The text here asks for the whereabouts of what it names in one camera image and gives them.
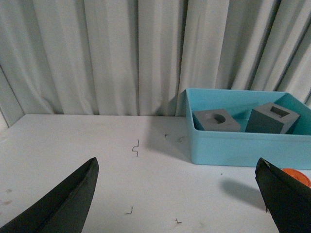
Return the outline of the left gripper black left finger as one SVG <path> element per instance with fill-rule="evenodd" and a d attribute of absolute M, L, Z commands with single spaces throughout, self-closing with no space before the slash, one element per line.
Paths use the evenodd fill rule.
<path fill-rule="evenodd" d="M 0 228 L 2 233 L 80 233 L 99 174 L 91 158 L 39 201 Z"/>

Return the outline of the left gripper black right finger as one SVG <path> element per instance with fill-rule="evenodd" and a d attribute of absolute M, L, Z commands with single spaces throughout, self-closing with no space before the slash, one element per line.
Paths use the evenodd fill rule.
<path fill-rule="evenodd" d="M 255 179 L 266 209 L 280 233 L 311 231 L 311 189 L 259 158 Z"/>

